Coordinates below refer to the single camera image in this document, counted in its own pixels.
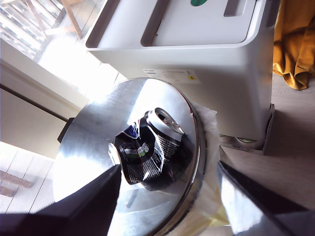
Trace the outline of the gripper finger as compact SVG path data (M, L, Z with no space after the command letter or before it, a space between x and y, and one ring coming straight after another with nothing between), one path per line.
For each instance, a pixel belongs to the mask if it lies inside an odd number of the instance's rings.
M220 197L234 234L294 234L279 217L308 209L262 186L223 161Z
M121 166L115 165L66 198L46 207L54 236L105 236L121 185Z

